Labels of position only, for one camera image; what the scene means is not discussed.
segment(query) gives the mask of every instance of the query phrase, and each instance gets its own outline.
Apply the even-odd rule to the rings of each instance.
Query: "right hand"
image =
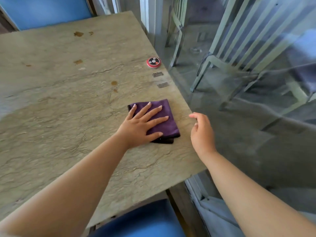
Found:
[[[206,115],[193,112],[189,117],[197,120],[191,131],[191,141],[193,148],[203,161],[209,154],[217,152],[214,131]]]

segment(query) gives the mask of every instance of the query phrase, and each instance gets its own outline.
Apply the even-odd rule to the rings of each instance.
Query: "purple cloth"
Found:
[[[128,105],[128,110],[130,110],[134,104],[137,105],[137,109],[134,113],[134,115],[136,115],[143,107],[145,107],[148,104],[148,102],[132,103],[132,104]],[[162,110],[160,112],[158,112],[156,115],[154,115],[150,120],[157,119],[157,118],[164,117],[164,116],[169,116],[169,119],[163,123],[156,125],[155,127],[151,128],[150,130],[148,130],[147,135],[150,135],[150,134],[155,133],[155,132],[162,132],[163,136],[161,136],[159,138],[161,140],[180,137],[179,129],[177,127],[176,122],[174,121],[174,118],[173,118],[173,115],[171,112],[171,108],[170,108],[170,105],[169,105],[169,102],[167,99],[160,100],[160,101],[152,101],[151,107],[148,111],[151,111],[152,109],[157,108],[161,105],[162,105]]]

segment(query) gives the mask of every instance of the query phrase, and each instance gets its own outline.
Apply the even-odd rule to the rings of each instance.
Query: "blue chair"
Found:
[[[89,237],[185,237],[168,199],[139,207],[98,228]]]
[[[86,0],[0,0],[0,7],[20,31],[92,17]]]

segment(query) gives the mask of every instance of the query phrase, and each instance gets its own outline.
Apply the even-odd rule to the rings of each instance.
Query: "blue chair seat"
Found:
[[[168,199],[128,212],[98,228],[89,237],[185,237]]]

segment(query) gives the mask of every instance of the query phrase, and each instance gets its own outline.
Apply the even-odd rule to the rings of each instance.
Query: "purple microfiber towel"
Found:
[[[147,102],[137,102],[137,103],[132,103],[128,105],[128,111],[131,110],[134,104],[137,105],[137,109],[134,113],[134,116],[142,109],[144,108],[149,101]],[[169,119],[163,123],[160,123],[156,125],[155,127],[152,127],[150,130],[147,131],[147,135],[150,135],[155,132],[162,132],[163,136],[160,138],[152,141],[154,143],[164,143],[164,144],[172,144],[173,143],[173,138],[180,137],[180,132],[177,127],[176,122],[174,121],[171,108],[169,105],[169,102],[167,99],[160,100],[160,101],[152,101],[151,102],[151,107],[148,111],[151,111],[154,108],[157,108],[162,105],[162,110],[158,112],[156,115],[154,115],[150,120],[157,119],[160,117],[164,116],[169,116]]]

